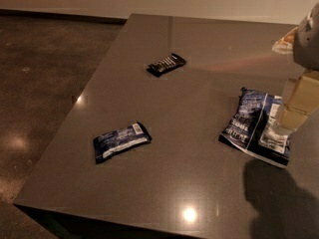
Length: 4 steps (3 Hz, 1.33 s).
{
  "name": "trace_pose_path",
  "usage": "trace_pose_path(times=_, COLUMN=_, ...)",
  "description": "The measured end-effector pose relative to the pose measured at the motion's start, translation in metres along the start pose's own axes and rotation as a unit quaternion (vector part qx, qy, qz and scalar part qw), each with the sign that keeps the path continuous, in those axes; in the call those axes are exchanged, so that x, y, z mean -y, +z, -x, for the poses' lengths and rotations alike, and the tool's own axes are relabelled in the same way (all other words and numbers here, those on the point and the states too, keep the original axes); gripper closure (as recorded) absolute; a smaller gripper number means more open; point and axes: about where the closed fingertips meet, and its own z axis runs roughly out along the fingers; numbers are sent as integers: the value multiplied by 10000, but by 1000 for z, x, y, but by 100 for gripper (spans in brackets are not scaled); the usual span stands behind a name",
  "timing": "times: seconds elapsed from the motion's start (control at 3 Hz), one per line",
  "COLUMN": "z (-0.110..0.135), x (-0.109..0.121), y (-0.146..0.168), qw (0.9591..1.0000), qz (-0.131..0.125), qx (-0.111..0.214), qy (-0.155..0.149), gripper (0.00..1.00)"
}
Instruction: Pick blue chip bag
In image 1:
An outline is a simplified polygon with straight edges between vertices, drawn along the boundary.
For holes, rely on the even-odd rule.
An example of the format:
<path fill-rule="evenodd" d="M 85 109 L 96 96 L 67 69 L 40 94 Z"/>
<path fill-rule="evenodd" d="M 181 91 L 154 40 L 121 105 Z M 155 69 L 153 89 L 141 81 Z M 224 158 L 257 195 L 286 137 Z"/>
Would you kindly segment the cream blocky gripper finger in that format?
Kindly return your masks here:
<path fill-rule="evenodd" d="M 289 135 L 302 126 L 319 108 L 319 72 L 306 70 L 298 79 L 289 79 L 275 117 L 274 130 Z"/>

